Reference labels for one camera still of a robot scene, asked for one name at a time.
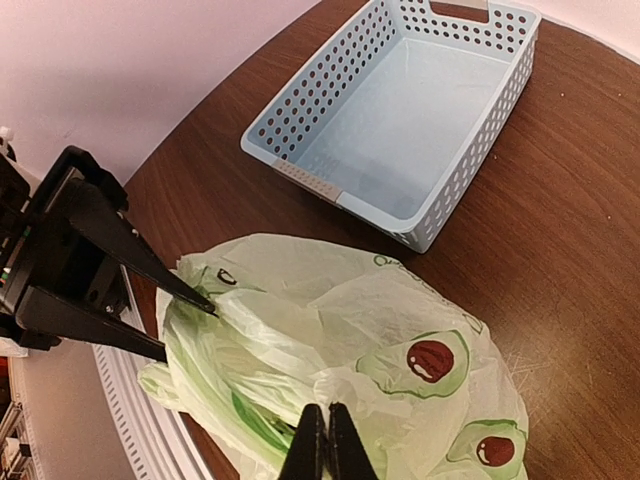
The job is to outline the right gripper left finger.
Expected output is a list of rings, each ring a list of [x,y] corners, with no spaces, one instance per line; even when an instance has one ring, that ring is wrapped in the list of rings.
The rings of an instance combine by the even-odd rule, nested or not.
[[[317,404],[304,407],[280,472],[280,480],[321,480],[324,473],[326,427]]]

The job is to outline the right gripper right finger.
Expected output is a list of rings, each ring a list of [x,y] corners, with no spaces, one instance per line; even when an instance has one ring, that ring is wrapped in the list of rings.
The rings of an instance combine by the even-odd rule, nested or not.
[[[329,407],[328,470],[332,479],[377,480],[347,407]]]

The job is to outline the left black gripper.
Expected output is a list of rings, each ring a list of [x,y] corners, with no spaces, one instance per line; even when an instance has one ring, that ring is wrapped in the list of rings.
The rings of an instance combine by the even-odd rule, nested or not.
[[[88,152],[65,148],[10,242],[19,252],[1,286],[2,336],[28,349],[48,351],[68,338],[167,362],[163,343],[117,319],[130,305],[119,263],[202,312],[215,306],[118,215],[128,208],[110,172]]]

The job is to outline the light green plastic bag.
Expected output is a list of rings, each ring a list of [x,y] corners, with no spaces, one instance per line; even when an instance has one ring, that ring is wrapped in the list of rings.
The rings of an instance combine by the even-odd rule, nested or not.
[[[278,476],[303,408],[344,404],[381,479],[523,479],[529,419],[488,327],[398,260],[253,234],[180,259],[213,314],[159,292],[167,359],[138,381]]]

